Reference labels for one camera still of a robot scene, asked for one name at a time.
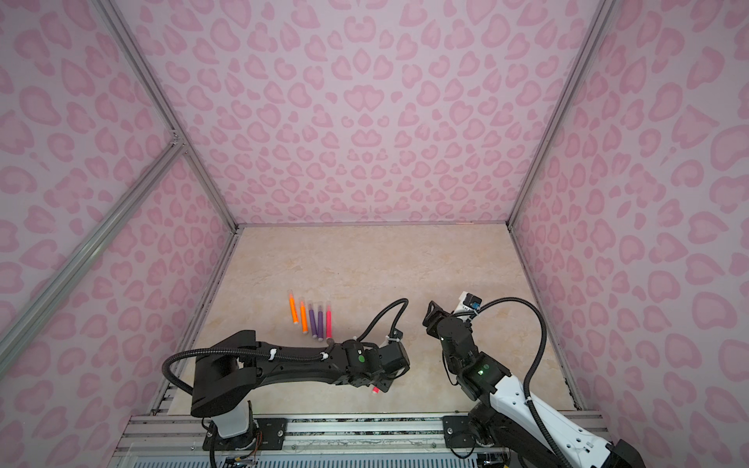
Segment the purple pen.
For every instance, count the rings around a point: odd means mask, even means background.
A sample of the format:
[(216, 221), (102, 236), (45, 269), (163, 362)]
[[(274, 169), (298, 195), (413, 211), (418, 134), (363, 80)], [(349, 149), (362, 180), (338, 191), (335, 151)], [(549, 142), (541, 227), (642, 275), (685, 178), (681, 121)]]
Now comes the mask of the purple pen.
[(308, 314), (308, 327), (309, 327), (310, 335), (314, 339), (318, 339), (317, 320), (315, 317), (315, 308), (312, 302), (308, 302), (307, 304), (307, 314)]
[(323, 303), (317, 304), (317, 339), (322, 341), (325, 338), (325, 320)]

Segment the orange pen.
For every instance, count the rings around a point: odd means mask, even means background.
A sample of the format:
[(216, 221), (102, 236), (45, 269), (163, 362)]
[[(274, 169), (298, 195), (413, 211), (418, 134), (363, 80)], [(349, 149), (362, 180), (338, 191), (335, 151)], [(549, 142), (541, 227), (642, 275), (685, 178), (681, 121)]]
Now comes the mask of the orange pen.
[(300, 323), (300, 316), (298, 316), (298, 310), (296, 309), (296, 298), (292, 291), (288, 291), (288, 302), (292, 321), (295, 325), (298, 325), (298, 323)]
[(309, 333), (307, 309), (306, 303), (303, 298), (298, 301), (298, 307), (300, 308), (300, 323), (302, 323), (302, 333), (307, 335)]

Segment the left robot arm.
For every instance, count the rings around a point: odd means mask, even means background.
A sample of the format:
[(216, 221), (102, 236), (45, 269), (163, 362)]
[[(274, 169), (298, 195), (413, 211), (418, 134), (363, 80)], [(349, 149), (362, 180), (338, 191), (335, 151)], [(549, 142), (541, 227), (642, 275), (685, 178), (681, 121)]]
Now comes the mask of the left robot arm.
[(386, 392), (409, 369), (400, 341), (379, 347), (356, 339), (328, 339), (322, 347), (288, 347), (258, 341), (254, 331), (238, 331), (196, 350), (190, 415), (224, 417), (257, 388), (281, 383), (372, 386)]

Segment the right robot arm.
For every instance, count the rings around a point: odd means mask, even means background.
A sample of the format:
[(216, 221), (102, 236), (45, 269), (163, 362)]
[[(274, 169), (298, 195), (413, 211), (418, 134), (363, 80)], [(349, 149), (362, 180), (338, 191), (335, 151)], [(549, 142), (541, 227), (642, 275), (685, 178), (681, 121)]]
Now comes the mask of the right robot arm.
[[(505, 365), (479, 349), (472, 322), (489, 308), (514, 302), (528, 307), (540, 323), (540, 346), (520, 379)], [(540, 366), (548, 327), (540, 310), (522, 298), (499, 298), (474, 309), (448, 312), (428, 304), (424, 320), (427, 335), (438, 339), (448, 374), (476, 403), (468, 413), (471, 437), (477, 445), (500, 446), (517, 454), (522, 466), (536, 467), (643, 467), (641, 454), (628, 442), (616, 443), (593, 434), (547, 405), (531, 391)]]

